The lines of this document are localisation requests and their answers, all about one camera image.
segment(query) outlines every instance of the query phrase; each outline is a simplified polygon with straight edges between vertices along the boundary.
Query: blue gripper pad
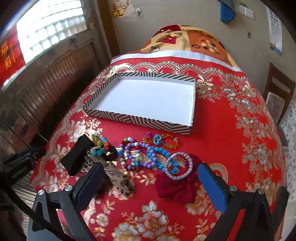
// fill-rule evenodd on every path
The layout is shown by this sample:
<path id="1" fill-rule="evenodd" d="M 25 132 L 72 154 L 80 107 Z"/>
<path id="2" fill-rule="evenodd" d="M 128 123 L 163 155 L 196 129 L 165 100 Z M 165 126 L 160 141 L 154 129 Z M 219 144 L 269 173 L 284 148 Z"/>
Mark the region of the blue gripper pad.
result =
<path id="1" fill-rule="evenodd" d="M 197 177 L 202 183 L 215 209 L 224 213 L 227 208 L 225 194 L 203 164 L 200 164 L 197 168 Z"/>
<path id="2" fill-rule="evenodd" d="M 85 176 L 83 176 L 87 179 L 84 181 L 84 184 L 79 189 L 76 195 L 76 209 L 79 212 L 85 210 L 88 207 L 91 199 L 94 197 L 94 194 L 103 179 L 104 167 L 101 163 L 96 163 L 89 170 L 89 172 L 90 173 L 87 173 Z"/>

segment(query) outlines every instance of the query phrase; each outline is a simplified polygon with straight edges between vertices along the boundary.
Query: chair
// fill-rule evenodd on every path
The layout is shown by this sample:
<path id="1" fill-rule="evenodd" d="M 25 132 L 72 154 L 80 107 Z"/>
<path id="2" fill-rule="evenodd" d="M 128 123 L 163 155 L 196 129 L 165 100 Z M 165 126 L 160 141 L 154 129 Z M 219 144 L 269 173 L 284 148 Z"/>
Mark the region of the chair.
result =
<path id="1" fill-rule="evenodd" d="M 287 91 L 281 89 L 275 83 L 273 83 L 273 77 L 277 79 L 279 82 L 281 82 L 283 85 L 285 85 L 288 89 L 290 89 L 290 92 L 288 93 Z M 276 67 L 274 67 L 273 63 L 270 62 L 263 99 L 266 101 L 268 92 L 272 92 L 285 100 L 285 104 L 277 124 L 279 124 L 279 122 L 282 120 L 286 110 L 288 109 L 288 105 L 294 93 L 295 85 L 296 83 L 294 81 L 290 80 L 284 73 L 282 73 Z"/>

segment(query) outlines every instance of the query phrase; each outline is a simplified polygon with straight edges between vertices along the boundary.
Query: white fabric trim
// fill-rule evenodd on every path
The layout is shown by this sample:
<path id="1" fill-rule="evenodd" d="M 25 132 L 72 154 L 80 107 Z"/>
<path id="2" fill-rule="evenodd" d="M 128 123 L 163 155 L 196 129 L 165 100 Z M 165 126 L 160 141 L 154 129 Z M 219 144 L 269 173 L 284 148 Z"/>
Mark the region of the white fabric trim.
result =
<path id="1" fill-rule="evenodd" d="M 202 60 L 202 61 L 212 62 L 215 64 L 222 65 L 222 66 L 224 66 L 228 69 L 231 69 L 233 71 L 236 71 L 236 72 L 242 72 L 242 70 L 239 67 L 232 67 L 229 64 L 226 64 L 223 61 L 217 60 L 217 59 L 210 57 L 208 55 L 190 52 L 190 51 L 183 51 L 183 50 L 159 50 L 159 51 L 154 51 L 151 53 L 127 53 L 127 54 L 123 54 L 123 55 L 113 58 L 111 61 L 111 64 L 113 64 L 119 60 L 129 59 L 129 58 L 161 58 L 161 57 L 178 57 L 178 58 Z"/>

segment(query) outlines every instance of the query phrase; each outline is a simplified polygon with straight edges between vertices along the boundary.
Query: maroon bow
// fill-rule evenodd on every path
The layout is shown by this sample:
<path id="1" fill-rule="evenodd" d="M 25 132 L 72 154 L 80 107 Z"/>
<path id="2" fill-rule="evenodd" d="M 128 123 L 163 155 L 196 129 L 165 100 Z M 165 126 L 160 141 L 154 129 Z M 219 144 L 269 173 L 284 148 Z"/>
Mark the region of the maroon bow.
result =
<path id="1" fill-rule="evenodd" d="M 174 181 L 164 172 L 157 175 L 156 190 L 159 197 L 166 197 L 180 203 L 194 203 L 197 190 L 195 186 L 197 181 L 197 166 L 202 161 L 193 154 L 189 155 L 193 161 L 193 170 L 186 178 L 180 181 Z"/>

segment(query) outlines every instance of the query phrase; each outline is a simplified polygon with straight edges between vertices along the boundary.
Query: red banner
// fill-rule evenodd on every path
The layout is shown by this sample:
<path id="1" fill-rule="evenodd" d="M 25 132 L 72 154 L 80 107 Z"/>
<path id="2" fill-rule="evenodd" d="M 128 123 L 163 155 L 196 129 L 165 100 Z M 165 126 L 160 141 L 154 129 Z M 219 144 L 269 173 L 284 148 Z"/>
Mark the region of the red banner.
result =
<path id="1" fill-rule="evenodd" d="M 24 57 L 17 38 L 17 27 L 8 35 L 0 52 L 0 88 L 4 82 L 25 65 Z"/>

